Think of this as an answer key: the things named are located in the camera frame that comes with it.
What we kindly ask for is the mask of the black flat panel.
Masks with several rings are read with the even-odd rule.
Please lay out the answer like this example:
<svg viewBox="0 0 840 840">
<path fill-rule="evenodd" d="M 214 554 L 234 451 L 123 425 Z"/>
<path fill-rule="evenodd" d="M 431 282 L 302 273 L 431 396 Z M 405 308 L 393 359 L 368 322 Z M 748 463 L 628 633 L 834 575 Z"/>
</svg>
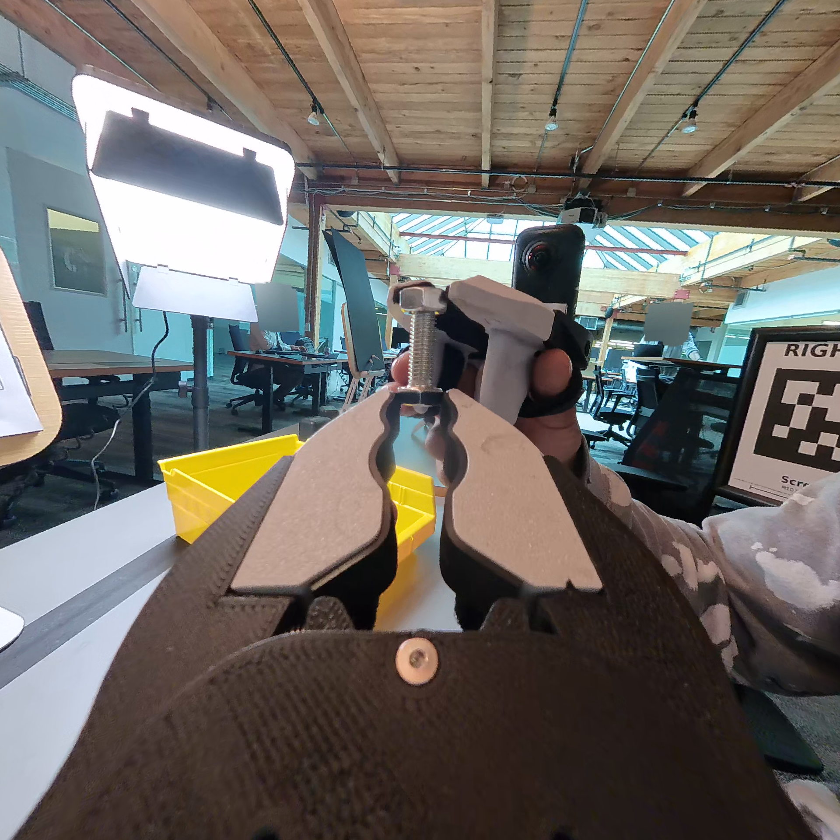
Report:
<svg viewBox="0 0 840 840">
<path fill-rule="evenodd" d="M 364 255 L 339 233 L 326 230 L 324 237 L 342 281 L 356 363 L 362 369 L 364 362 L 376 358 L 373 367 L 378 369 L 382 363 L 385 364 L 385 357 Z"/>
</svg>

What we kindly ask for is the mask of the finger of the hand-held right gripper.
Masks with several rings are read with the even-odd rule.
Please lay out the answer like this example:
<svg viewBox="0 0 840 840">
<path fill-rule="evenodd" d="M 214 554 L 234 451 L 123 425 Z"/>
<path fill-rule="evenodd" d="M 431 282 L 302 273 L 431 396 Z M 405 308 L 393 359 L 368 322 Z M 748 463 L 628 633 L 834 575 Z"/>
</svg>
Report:
<svg viewBox="0 0 840 840">
<path fill-rule="evenodd" d="M 555 310 L 483 276 L 455 281 L 452 302 L 487 333 L 478 402 L 515 424 L 529 391 L 533 358 L 551 335 Z"/>
<path fill-rule="evenodd" d="M 427 280 L 398 283 L 389 291 L 389 311 L 397 317 L 440 313 L 440 289 Z"/>
</svg>

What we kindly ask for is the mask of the silver hex nut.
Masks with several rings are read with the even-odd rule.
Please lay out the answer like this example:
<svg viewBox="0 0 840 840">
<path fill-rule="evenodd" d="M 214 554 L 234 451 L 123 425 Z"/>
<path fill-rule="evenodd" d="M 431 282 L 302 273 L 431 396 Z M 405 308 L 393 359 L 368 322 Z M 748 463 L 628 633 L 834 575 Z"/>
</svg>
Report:
<svg viewBox="0 0 840 840">
<path fill-rule="evenodd" d="M 401 387 L 391 392 L 392 404 L 401 415 L 434 417 L 444 404 L 446 392 L 432 388 L 425 391 Z"/>
</svg>

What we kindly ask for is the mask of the person's right forearm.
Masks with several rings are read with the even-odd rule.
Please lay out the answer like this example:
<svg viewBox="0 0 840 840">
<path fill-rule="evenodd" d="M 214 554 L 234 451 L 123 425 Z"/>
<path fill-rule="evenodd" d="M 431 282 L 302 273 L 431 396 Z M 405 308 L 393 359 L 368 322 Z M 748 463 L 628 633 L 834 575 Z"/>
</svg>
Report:
<svg viewBox="0 0 840 840">
<path fill-rule="evenodd" d="M 662 564 L 731 678 L 788 696 L 838 695 L 838 474 L 778 507 L 745 507 L 697 526 L 633 499 L 583 445 L 573 472 Z"/>
</svg>

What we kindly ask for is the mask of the yellow plastic bin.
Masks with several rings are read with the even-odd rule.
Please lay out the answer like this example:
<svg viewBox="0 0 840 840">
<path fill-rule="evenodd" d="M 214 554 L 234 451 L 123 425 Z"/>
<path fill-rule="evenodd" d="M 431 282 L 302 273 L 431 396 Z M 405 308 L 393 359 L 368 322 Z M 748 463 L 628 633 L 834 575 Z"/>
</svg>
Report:
<svg viewBox="0 0 840 840">
<path fill-rule="evenodd" d="M 290 434 L 160 460 L 176 536 L 194 543 L 280 459 L 294 456 L 303 446 L 297 435 Z M 388 488 L 397 513 L 395 533 L 402 562 L 435 532 L 434 481 L 396 466 Z"/>
</svg>

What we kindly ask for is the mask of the wooden desk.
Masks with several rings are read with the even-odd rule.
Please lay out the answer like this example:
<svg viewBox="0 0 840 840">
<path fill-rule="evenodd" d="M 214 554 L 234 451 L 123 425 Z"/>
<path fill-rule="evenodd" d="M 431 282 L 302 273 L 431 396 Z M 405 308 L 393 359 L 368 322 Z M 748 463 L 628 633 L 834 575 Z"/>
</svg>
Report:
<svg viewBox="0 0 840 840">
<path fill-rule="evenodd" d="M 273 390 L 275 369 L 289 368 L 299 369 L 304 375 L 316 375 L 318 383 L 311 397 L 311 408 L 303 412 L 305 417 L 316 417 L 322 414 L 322 406 L 327 401 L 328 375 L 336 371 L 348 361 L 346 353 L 334 353 L 332 355 L 305 355 L 298 354 L 299 358 L 290 355 L 277 355 L 272 353 L 251 353 L 248 351 L 228 351 L 227 354 L 237 360 L 253 361 L 267 368 L 265 373 L 266 388 L 264 400 L 261 406 L 260 432 L 262 434 L 272 433 L 273 428 Z"/>
<path fill-rule="evenodd" d="M 132 404 L 133 474 L 144 486 L 156 483 L 151 398 L 153 392 L 176 391 L 181 374 L 193 362 L 157 359 L 105 350 L 52 350 L 45 360 L 62 402 L 94 397 L 129 396 Z"/>
</svg>

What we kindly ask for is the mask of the black mesh office chair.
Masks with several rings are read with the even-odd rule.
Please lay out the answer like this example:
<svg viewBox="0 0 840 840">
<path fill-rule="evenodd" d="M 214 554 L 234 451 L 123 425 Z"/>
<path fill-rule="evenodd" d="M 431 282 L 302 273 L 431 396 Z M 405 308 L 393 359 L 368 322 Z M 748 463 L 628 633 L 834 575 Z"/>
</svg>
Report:
<svg viewBox="0 0 840 840">
<path fill-rule="evenodd" d="M 633 499 L 658 514 L 700 524 L 711 512 L 715 473 L 739 381 L 682 367 L 663 394 L 659 379 L 637 374 L 633 408 L 625 394 L 598 385 L 595 419 L 626 444 L 615 472 Z"/>
</svg>

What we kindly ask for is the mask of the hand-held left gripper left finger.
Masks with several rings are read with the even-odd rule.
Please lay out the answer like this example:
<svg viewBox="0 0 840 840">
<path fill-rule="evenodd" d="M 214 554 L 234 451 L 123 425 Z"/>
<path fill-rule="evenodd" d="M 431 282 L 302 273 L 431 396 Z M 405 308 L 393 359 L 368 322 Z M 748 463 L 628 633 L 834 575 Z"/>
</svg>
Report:
<svg viewBox="0 0 840 840">
<path fill-rule="evenodd" d="M 286 470 L 231 583 L 238 595 L 341 600 L 354 622 L 374 622 L 396 576 L 396 515 L 383 474 L 393 469 L 381 390 L 324 425 Z"/>
</svg>

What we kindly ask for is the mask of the wooden board stand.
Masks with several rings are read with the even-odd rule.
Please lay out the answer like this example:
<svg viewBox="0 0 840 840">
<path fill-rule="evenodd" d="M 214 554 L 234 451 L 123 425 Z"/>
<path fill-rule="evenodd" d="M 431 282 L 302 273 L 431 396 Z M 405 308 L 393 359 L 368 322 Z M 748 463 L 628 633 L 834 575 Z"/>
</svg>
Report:
<svg viewBox="0 0 840 840">
<path fill-rule="evenodd" d="M 342 412 L 348 410 L 355 399 L 363 401 L 375 389 L 373 384 L 375 380 L 382 378 L 386 374 L 385 364 L 382 363 L 378 369 L 373 367 L 376 358 L 372 361 L 364 362 L 362 369 L 356 363 L 355 348 L 353 341 L 352 328 L 350 324 L 350 315 L 348 313 L 347 303 L 343 303 L 341 307 L 341 316 L 343 323 L 343 336 L 346 344 L 347 365 L 350 370 L 351 380 L 344 398 Z"/>
</svg>

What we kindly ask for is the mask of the silver hex bolt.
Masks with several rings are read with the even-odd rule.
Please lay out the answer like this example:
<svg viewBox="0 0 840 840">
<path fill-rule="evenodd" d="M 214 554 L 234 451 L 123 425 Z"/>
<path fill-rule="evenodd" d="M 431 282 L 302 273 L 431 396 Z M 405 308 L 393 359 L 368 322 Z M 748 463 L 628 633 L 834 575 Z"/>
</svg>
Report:
<svg viewBox="0 0 840 840">
<path fill-rule="evenodd" d="M 446 301 L 440 291 L 440 313 L 407 316 L 409 321 L 409 361 L 407 388 L 425 391 L 435 389 L 434 346 L 438 315 L 446 310 Z"/>
</svg>

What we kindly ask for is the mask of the ceiling projector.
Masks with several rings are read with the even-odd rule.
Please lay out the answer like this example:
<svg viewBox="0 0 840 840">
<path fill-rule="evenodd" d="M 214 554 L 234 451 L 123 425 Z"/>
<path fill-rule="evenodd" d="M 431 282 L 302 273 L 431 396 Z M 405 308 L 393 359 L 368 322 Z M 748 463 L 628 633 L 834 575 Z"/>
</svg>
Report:
<svg viewBox="0 0 840 840">
<path fill-rule="evenodd" d="M 595 230 L 604 228 L 607 219 L 602 199 L 578 192 L 563 203 L 558 215 L 558 224 L 574 224 L 584 229 Z"/>
</svg>

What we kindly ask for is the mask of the studio light panel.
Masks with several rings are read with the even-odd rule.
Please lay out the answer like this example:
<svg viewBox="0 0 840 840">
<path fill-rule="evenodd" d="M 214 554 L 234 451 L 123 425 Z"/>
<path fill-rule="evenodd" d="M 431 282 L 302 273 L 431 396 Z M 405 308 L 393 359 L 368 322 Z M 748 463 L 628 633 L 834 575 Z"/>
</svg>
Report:
<svg viewBox="0 0 840 840">
<path fill-rule="evenodd" d="M 137 309 L 189 316 L 193 446 L 208 445 L 211 321 L 256 322 L 296 165 L 289 148 L 90 67 L 71 83 L 87 173 Z"/>
</svg>

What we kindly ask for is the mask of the framed marker sign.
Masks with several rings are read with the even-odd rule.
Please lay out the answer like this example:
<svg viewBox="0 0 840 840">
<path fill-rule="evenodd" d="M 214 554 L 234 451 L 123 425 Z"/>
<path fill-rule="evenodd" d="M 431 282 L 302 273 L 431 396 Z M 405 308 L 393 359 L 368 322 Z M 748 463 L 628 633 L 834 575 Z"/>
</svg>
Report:
<svg viewBox="0 0 840 840">
<path fill-rule="evenodd" d="M 839 469 L 837 324 L 751 331 L 716 492 L 778 506 Z"/>
</svg>

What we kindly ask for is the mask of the instruction sheet stand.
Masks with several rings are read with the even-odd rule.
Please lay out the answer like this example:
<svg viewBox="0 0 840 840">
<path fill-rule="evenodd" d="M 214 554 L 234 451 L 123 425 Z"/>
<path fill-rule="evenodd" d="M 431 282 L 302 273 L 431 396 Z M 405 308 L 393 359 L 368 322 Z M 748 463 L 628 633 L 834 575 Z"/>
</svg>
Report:
<svg viewBox="0 0 840 840">
<path fill-rule="evenodd" d="M 62 409 L 5 253 L 1 330 L 1 467 L 6 484 L 25 477 L 33 459 L 54 443 Z"/>
</svg>

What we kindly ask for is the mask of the person's right hand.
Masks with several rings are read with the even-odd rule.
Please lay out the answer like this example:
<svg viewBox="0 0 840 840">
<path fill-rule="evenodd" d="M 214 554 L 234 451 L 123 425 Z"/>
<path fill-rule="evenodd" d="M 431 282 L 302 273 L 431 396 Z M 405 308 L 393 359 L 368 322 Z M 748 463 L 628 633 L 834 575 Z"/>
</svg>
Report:
<svg viewBox="0 0 840 840">
<path fill-rule="evenodd" d="M 537 353 L 532 362 L 528 395 L 539 414 L 521 414 L 516 422 L 516 428 L 542 455 L 558 460 L 573 471 L 577 470 L 575 464 L 585 443 L 572 400 L 581 385 L 581 370 L 566 352 L 548 349 Z"/>
</svg>

